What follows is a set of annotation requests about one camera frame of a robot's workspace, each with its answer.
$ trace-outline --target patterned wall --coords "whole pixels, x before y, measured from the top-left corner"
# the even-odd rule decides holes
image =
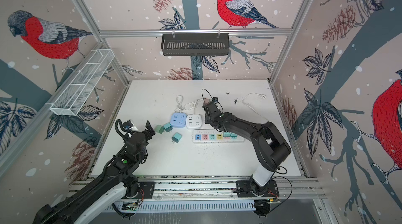
[[[101,30],[185,30],[290,28],[302,0],[84,1]],[[161,80],[170,75],[191,79],[266,79],[284,41],[284,36],[232,37],[230,55],[226,57],[168,58],[160,54],[161,38],[108,39],[110,46],[121,52],[117,57],[123,65],[135,66],[142,72],[131,72],[134,76],[130,78]],[[153,74],[159,71],[161,76]]]
[[[0,0],[0,157],[96,41],[71,0]],[[82,179],[123,84],[109,67],[78,116],[53,115],[0,181],[0,223],[32,223]]]
[[[343,223],[401,223],[402,0],[314,0],[274,86]]]

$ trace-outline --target bird head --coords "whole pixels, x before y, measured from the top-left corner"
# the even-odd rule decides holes
[[[397,72],[395,72],[396,74],[400,75],[401,79],[402,79],[402,70],[399,70]]]
[[[7,23],[13,36],[28,35],[25,29],[25,22],[32,16],[33,15],[27,11],[18,10],[8,17]]]

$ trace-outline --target black basket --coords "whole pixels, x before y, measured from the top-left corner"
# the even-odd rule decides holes
[[[229,34],[163,34],[164,56],[226,56],[229,54]]]

